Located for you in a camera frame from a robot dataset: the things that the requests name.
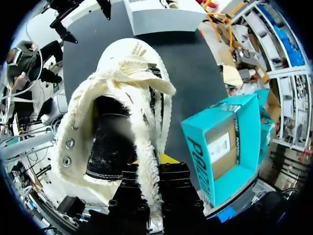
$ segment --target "yellow cable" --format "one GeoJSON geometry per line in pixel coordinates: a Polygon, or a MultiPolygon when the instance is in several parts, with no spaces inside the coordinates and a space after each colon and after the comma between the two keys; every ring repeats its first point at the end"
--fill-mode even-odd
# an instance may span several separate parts
{"type": "Polygon", "coordinates": [[[28,131],[19,131],[19,134],[20,134],[20,133],[28,133],[28,131]]]}

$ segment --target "red object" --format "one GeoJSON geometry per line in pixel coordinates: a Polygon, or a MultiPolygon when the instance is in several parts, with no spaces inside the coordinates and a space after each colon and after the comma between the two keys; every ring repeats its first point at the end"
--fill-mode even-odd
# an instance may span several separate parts
{"type": "Polygon", "coordinates": [[[210,2],[209,7],[216,8],[218,5],[216,3],[210,2]]]}
{"type": "MultiPolygon", "coordinates": [[[[197,3],[199,3],[199,4],[201,4],[201,3],[206,3],[206,0],[196,0],[197,1],[197,3]]],[[[212,3],[212,2],[210,2],[210,4],[209,4],[209,7],[211,7],[211,8],[216,8],[218,5],[217,4],[215,4],[215,3],[212,3]]]]}

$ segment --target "desk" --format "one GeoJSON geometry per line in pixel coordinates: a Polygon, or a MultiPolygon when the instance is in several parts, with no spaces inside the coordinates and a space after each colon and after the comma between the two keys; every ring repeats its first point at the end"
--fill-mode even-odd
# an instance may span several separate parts
{"type": "Polygon", "coordinates": [[[102,52],[114,41],[138,38],[159,53],[177,89],[172,99],[172,119],[165,153],[188,164],[191,181],[198,190],[197,176],[180,123],[227,97],[219,68],[200,32],[162,32],[134,37],[124,2],[112,5],[110,21],[97,10],[79,18],[68,29],[78,44],[64,43],[67,102],[79,84],[96,71],[102,52]]]}

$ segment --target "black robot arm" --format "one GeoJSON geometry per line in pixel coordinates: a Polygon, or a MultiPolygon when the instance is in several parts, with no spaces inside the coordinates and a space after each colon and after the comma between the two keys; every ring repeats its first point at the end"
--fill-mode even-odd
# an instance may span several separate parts
{"type": "MultiPolygon", "coordinates": [[[[141,199],[136,183],[136,164],[123,171],[123,180],[109,202],[109,214],[90,211],[88,222],[80,224],[76,234],[146,235],[149,233],[150,210],[141,199]]],[[[282,218],[290,200],[280,192],[269,192],[249,209],[221,223],[218,217],[206,219],[203,201],[190,181],[185,163],[161,164],[159,188],[162,195],[163,234],[202,235],[223,232],[272,230],[282,218]]]]}
{"type": "MultiPolygon", "coordinates": [[[[57,10],[58,16],[51,23],[50,27],[54,28],[55,31],[60,35],[63,41],[78,43],[74,35],[71,34],[61,23],[61,21],[68,16],[73,10],[75,10],[79,4],[84,0],[47,0],[47,3],[50,8],[57,10]]],[[[111,2],[110,0],[97,0],[103,14],[107,17],[108,20],[111,19],[111,2]]],[[[45,7],[42,10],[42,14],[48,8],[45,7]]]]}

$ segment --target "black pants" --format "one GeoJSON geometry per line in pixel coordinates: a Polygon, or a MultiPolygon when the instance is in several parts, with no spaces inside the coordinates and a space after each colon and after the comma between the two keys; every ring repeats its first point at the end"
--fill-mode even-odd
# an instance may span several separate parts
{"type": "MultiPolygon", "coordinates": [[[[47,44],[40,51],[43,56],[43,62],[52,55],[55,57],[56,62],[63,60],[63,52],[61,50],[61,47],[58,41],[53,41],[47,44]]],[[[34,81],[37,79],[40,68],[41,68],[41,62],[40,62],[40,56],[38,55],[36,64],[29,72],[29,79],[31,81],[34,81]]],[[[59,75],[54,74],[54,72],[47,70],[45,68],[42,69],[39,79],[42,80],[43,82],[51,82],[51,83],[60,83],[62,81],[62,78],[59,75]]]]}

